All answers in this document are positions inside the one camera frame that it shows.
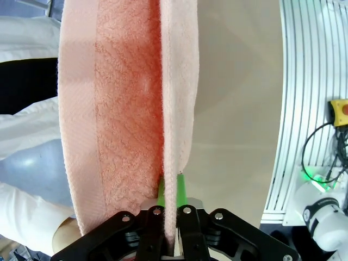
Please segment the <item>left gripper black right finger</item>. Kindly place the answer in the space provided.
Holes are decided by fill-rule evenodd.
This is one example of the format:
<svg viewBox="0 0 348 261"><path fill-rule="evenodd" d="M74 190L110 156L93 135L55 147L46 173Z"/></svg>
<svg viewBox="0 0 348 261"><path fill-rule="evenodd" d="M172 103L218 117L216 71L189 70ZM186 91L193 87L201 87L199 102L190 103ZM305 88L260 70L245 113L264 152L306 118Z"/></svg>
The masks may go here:
<svg viewBox="0 0 348 261"><path fill-rule="evenodd" d="M200 201L186 196L185 179L177 176L177 226L185 260L211 260L209 251L229 260L298 260L288 245L265 234L226 209L207 213Z"/></svg>

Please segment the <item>person right hand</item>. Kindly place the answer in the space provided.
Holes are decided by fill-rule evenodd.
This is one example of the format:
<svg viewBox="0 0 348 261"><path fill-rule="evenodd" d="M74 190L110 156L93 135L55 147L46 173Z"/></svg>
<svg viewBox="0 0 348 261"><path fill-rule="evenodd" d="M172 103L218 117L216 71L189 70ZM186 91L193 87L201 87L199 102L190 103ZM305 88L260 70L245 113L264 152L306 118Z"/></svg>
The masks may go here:
<svg viewBox="0 0 348 261"><path fill-rule="evenodd" d="M53 253L58 253L81 237L77 220L69 217L58 227L53 236Z"/></svg>

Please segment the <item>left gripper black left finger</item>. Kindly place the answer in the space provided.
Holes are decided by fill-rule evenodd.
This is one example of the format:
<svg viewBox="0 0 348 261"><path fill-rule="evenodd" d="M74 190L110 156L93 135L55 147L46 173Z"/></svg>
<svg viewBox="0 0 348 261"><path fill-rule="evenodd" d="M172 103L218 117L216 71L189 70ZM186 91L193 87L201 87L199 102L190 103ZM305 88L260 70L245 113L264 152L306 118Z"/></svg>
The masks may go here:
<svg viewBox="0 0 348 261"><path fill-rule="evenodd" d="M164 181L158 198L134 215L121 211L65 247L51 260L161 260L164 247Z"/></svg>

